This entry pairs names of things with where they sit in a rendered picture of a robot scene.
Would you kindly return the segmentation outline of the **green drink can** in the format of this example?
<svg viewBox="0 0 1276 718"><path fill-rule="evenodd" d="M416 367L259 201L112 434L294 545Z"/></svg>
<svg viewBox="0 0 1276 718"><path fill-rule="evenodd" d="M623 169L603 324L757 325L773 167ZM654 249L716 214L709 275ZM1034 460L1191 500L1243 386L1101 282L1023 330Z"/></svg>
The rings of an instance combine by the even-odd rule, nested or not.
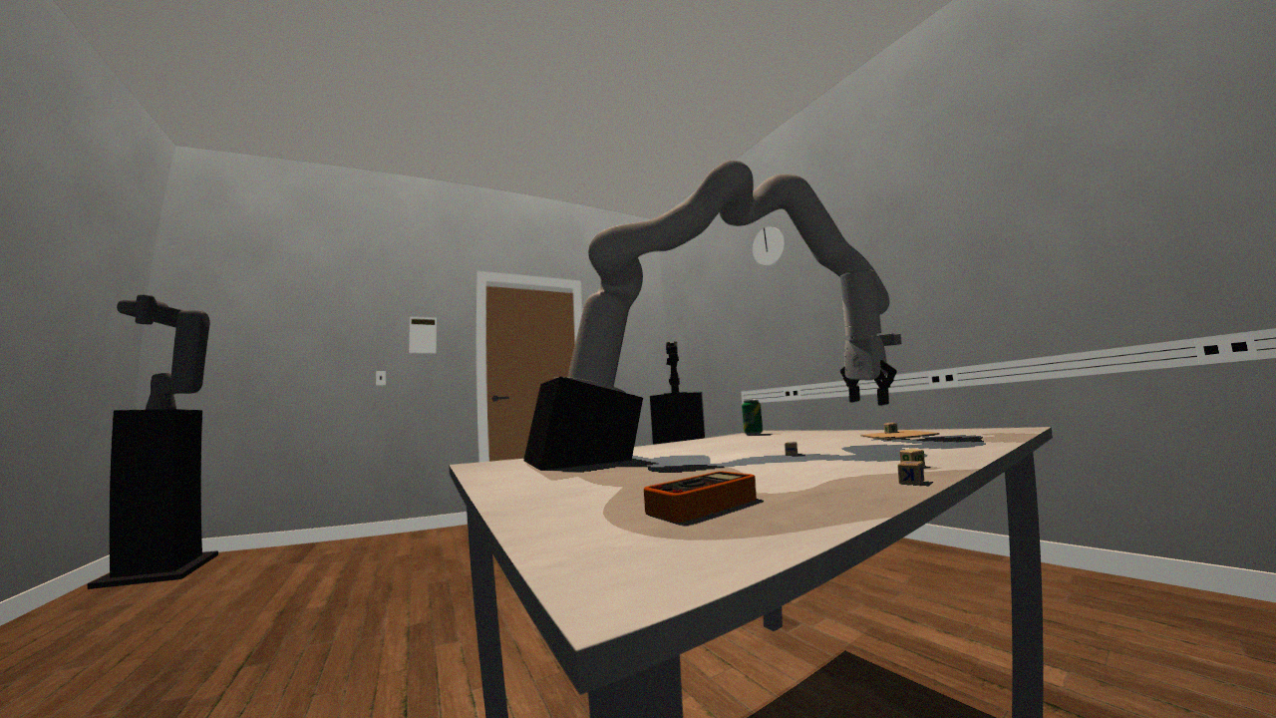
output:
<svg viewBox="0 0 1276 718"><path fill-rule="evenodd" d="M744 400L743 404L744 434L748 436L763 432L760 400Z"/></svg>

